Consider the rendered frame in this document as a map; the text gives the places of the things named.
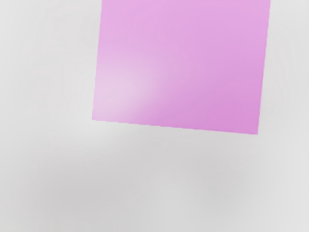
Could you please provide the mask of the pink block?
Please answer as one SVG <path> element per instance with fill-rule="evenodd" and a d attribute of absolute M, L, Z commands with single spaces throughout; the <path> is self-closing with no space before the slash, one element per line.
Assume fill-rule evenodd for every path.
<path fill-rule="evenodd" d="M 92 118 L 257 134 L 271 0 L 102 0 Z"/>

